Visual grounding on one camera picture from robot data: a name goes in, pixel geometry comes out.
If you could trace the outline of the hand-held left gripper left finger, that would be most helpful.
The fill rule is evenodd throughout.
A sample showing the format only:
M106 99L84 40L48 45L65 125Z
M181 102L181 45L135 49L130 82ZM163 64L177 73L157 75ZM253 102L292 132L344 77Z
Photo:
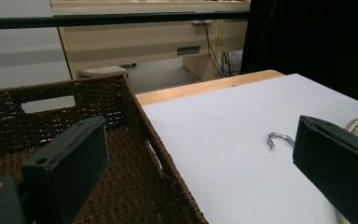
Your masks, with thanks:
M109 164L105 119L82 119L21 166L38 224L71 224Z

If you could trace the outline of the brown woven basket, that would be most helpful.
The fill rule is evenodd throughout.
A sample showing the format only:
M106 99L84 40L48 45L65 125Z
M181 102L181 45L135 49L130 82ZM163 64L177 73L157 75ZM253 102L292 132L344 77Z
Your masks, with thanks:
M124 75L0 90L0 224L38 224L21 166L93 117L109 164L71 224L208 224Z

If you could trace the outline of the grey chair base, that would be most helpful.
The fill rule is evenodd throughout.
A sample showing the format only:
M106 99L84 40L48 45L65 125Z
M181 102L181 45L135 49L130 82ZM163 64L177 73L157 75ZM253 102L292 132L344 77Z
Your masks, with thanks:
M80 74L85 77L106 77L106 76L125 75L126 73L127 70L120 66L92 68L80 72Z

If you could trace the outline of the white table mat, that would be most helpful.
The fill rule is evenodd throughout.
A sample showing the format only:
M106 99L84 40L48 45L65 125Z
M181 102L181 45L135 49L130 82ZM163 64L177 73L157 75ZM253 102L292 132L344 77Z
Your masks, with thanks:
M358 101L301 75L147 105L176 169L209 224L337 224L329 201L296 168L283 140L302 115L345 127Z

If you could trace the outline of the white cabinet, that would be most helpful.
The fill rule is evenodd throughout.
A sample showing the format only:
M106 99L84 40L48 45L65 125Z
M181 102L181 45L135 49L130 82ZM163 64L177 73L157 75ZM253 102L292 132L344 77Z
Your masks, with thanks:
M50 0L0 0L0 18L51 15ZM0 89L70 77L57 29L0 30Z

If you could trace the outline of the dark curtain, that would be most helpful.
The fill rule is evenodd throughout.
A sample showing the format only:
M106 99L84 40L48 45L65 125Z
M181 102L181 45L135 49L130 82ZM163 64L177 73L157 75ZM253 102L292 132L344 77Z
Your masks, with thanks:
M358 100L358 0L251 0L241 71L268 69Z

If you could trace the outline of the light wooden desk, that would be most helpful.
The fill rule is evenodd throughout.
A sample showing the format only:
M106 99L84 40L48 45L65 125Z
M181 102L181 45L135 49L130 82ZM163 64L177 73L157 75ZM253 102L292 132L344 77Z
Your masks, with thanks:
M54 17L134 13L250 11L251 0L50 0ZM200 80L217 76L216 56L240 50L247 19L61 27L72 74L113 65L181 58Z

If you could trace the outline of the black horizontal bar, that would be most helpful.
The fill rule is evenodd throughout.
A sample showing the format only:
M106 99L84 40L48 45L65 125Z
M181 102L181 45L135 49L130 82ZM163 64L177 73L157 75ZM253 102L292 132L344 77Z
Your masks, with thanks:
M72 27L124 23L163 21L202 21L224 19L248 19L248 11L134 13L106 15L68 15L56 17L0 18L0 29L28 29L48 27Z

